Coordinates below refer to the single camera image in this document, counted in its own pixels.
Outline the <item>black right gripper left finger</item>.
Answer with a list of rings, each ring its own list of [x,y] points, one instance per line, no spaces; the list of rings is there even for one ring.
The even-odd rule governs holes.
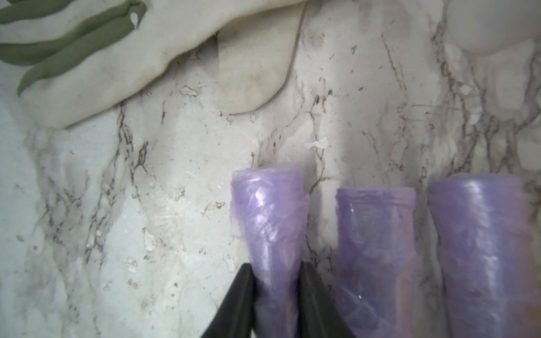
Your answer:
[[[255,290],[252,266],[244,263],[201,338],[250,338],[254,328]]]

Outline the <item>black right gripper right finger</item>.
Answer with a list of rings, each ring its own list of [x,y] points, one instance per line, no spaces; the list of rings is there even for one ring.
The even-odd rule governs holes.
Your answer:
[[[299,321],[302,338],[355,338],[310,262],[300,268]]]

